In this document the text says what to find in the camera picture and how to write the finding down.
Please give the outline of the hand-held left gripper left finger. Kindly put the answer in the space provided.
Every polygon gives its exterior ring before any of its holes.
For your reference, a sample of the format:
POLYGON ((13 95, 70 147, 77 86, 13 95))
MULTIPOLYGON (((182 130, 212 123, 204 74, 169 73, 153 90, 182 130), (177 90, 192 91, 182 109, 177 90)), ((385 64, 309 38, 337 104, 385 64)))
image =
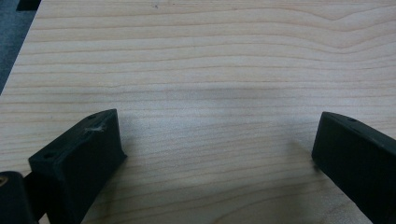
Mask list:
POLYGON ((52 224, 80 224, 108 179, 126 159, 118 113, 88 116, 29 158, 34 215, 52 224))

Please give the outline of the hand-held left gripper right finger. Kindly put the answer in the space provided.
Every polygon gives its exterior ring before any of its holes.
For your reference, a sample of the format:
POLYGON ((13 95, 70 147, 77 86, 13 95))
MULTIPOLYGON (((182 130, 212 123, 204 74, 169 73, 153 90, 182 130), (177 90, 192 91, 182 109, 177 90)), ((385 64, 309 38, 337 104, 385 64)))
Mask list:
POLYGON ((312 159, 374 224, 396 224, 396 140, 340 114, 324 112, 312 159))

